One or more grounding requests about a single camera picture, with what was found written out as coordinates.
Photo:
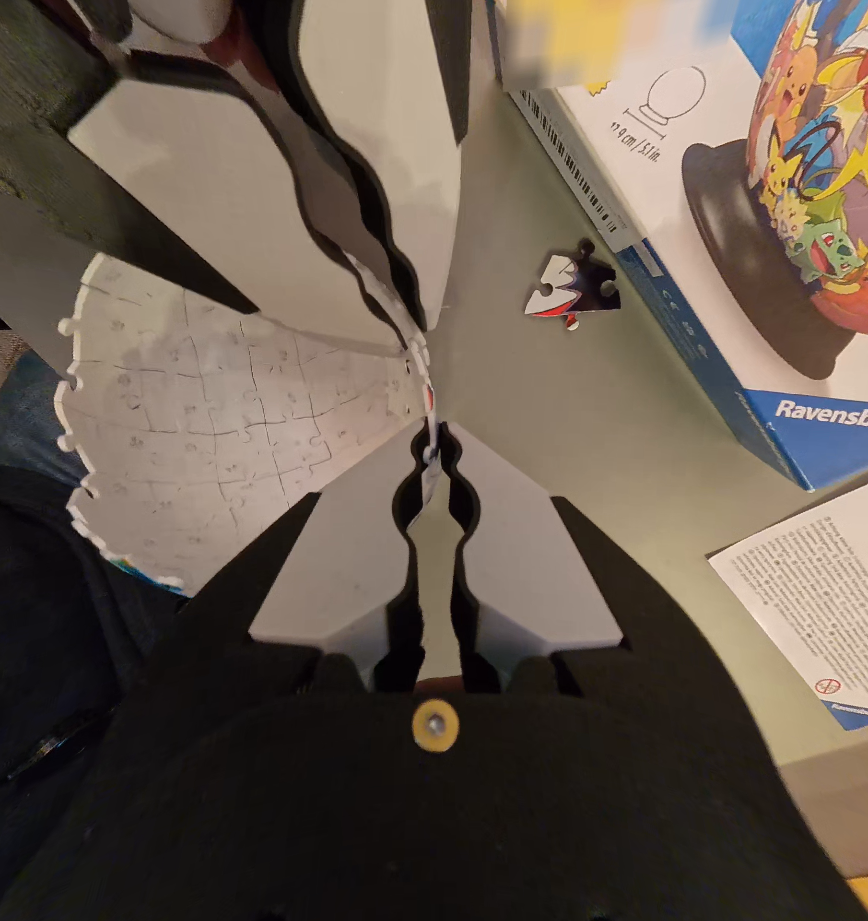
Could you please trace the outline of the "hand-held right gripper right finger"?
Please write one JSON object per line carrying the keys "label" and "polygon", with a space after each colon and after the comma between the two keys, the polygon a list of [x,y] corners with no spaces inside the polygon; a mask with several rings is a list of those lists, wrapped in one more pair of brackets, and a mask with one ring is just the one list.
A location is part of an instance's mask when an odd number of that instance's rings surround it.
{"label": "hand-held right gripper right finger", "polygon": [[543,486],[459,425],[440,425],[439,448],[463,532],[450,611],[464,690],[500,692],[532,658],[620,646],[623,631]]}

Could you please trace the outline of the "colourful puzzle ball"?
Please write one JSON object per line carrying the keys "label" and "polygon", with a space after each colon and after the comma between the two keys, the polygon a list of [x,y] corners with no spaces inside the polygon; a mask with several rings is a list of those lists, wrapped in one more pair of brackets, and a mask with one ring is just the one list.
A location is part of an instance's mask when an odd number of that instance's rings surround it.
{"label": "colourful puzzle ball", "polygon": [[54,397],[59,442],[87,471],[73,526],[185,597],[432,411],[410,353],[321,342],[100,252],[59,330],[73,353]]}

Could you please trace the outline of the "white puzzle piece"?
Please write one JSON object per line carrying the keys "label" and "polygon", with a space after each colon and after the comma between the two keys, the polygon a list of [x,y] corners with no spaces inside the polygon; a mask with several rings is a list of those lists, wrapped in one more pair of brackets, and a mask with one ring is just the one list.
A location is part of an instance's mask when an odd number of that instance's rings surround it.
{"label": "white puzzle piece", "polygon": [[436,416],[428,419],[428,445],[424,448],[421,476],[423,506],[426,507],[435,495],[441,474],[440,424]]}

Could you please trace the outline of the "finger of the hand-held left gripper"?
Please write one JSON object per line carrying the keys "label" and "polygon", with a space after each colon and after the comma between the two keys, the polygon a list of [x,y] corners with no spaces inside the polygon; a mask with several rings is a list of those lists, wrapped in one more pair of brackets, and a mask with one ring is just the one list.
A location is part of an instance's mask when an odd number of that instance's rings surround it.
{"label": "finger of the hand-held left gripper", "polygon": [[68,141],[274,326],[406,354],[356,266],[303,213],[288,150],[227,74],[118,75]]}
{"label": "finger of the hand-held left gripper", "polygon": [[469,121],[472,3],[305,1],[290,63],[342,156],[391,289],[423,332],[440,318]]}

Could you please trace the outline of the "blue puzzle box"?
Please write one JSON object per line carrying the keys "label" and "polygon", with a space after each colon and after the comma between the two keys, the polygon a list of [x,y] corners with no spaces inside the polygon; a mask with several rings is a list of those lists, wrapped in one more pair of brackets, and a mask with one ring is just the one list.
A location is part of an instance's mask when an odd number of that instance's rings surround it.
{"label": "blue puzzle box", "polygon": [[503,87],[728,427],[808,491],[868,471],[868,1],[728,2],[608,83]]}

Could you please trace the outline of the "person's blue jeans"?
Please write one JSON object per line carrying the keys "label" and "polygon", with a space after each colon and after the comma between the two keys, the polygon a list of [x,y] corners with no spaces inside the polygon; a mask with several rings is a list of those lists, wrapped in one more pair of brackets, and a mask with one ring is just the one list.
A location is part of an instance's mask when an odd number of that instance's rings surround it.
{"label": "person's blue jeans", "polygon": [[0,387],[0,466],[78,487],[88,471],[60,448],[64,433],[54,398],[60,376],[35,351],[24,352]]}

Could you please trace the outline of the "white instruction sheet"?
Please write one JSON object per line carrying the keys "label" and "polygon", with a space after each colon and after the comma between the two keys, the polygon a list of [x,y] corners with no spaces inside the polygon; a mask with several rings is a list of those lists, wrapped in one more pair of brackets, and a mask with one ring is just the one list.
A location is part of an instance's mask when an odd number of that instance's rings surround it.
{"label": "white instruction sheet", "polygon": [[839,726],[868,728],[868,482],[708,561]]}

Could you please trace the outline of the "black red puzzle piece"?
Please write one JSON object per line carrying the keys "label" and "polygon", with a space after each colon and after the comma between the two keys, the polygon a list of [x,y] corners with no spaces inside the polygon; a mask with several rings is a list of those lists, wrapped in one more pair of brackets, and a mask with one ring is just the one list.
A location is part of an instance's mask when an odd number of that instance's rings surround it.
{"label": "black red puzzle piece", "polygon": [[523,308],[525,316],[558,319],[565,330],[578,329],[582,314],[621,308],[616,271],[588,238],[575,248],[547,255],[539,281]]}

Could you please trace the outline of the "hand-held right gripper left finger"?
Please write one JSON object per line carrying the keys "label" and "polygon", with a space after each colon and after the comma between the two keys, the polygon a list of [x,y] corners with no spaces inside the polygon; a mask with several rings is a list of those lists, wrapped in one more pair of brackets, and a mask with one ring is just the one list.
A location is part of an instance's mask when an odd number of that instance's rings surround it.
{"label": "hand-held right gripper left finger", "polygon": [[428,424],[407,427],[325,486],[249,633],[353,662],[377,692],[414,689],[425,658],[417,551]]}

